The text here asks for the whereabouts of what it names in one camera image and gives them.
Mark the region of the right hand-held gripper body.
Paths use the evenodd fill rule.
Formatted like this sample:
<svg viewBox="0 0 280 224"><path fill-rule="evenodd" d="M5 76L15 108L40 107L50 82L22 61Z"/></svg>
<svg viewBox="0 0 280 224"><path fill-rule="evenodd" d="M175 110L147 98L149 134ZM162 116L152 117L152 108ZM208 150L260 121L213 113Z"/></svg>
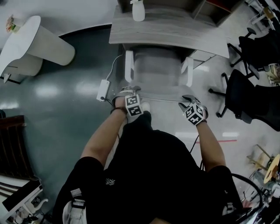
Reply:
<svg viewBox="0 0 280 224"><path fill-rule="evenodd" d="M195 96L193 96L193 103L189 102L188 106L184 105L182 102L179 102L178 105L186 119L194 126L197 126L201 122L205 122L208 118L207 108L202 105L199 99Z"/></svg>

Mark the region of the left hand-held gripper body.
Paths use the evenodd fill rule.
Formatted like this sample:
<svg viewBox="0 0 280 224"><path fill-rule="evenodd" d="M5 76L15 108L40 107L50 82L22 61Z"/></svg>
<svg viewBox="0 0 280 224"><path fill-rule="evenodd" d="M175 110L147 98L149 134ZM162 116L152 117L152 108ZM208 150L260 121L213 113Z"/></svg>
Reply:
<svg viewBox="0 0 280 224"><path fill-rule="evenodd" d="M139 86L123 87L121 91L112 99L113 105L115 105L116 99L119 97L125 98L125 109L130 117L136 117L142 115L143 109L140 103L140 96L138 91L141 90Z"/></svg>

